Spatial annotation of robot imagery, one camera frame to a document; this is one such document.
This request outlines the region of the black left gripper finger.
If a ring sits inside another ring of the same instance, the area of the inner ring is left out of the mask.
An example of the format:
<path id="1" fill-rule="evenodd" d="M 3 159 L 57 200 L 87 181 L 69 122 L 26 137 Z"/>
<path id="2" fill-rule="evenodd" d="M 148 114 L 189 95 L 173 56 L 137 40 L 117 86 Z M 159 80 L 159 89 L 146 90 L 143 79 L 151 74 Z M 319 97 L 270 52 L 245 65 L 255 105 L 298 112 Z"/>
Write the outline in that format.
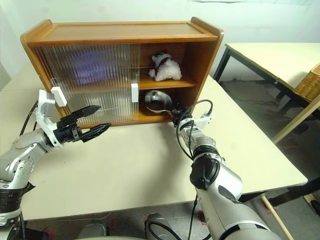
<path id="1" fill-rule="evenodd" d="M 109 123 L 98 124 L 98 125 L 90 128 L 85 133 L 83 133 L 82 136 L 81 136 L 81 141 L 83 143 L 86 143 L 86 142 L 88 142 L 88 141 L 100 136 L 101 134 L 103 134 L 111 126 L 112 126 L 112 123 L 110 123 L 110 122 Z"/>
<path id="2" fill-rule="evenodd" d="M 71 113 L 71 115 L 73 117 L 75 117 L 76 119 L 80 119 L 80 118 L 83 118 L 83 117 L 88 117 L 92 114 L 94 114 L 95 112 L 97 112 L 99 109 L 101 108 L 100 105 L 89 105 L 89 106 L 86 106 L 86 107 L 83 107 L 81 109 L 78 109 L 76 111 L 73 111 Z"/>

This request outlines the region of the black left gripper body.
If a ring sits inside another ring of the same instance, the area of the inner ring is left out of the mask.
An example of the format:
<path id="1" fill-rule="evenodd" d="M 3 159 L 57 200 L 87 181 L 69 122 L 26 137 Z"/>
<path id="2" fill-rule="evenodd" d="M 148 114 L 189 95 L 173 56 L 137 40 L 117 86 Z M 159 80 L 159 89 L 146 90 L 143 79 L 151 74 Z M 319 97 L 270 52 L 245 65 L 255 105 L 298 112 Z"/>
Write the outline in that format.
<path id="1" fill-rule="evenodd" d="M 77 116 L 70 114 L 64 116 L 56 123 L 57 129 L 53 131 L 60 144 L 79 141 L 83 135 L 81 128 L 77 125 Z"/>

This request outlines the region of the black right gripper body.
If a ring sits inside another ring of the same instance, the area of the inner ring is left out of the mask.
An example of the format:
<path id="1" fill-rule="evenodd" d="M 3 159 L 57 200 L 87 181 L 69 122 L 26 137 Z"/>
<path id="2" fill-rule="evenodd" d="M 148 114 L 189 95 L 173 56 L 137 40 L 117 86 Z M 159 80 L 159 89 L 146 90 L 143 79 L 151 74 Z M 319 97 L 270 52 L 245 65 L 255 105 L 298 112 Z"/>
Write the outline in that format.
<path id="1" fill-rule="evenodd" d="M 174 127 L 177 127 L 180 124 L 180 121 L 192 118 L 192 115 L 189 111 L 187 111 L 187 108 L 183 107 L 179 102 L 176 102 L 173 105 L 171 116 Z"/>

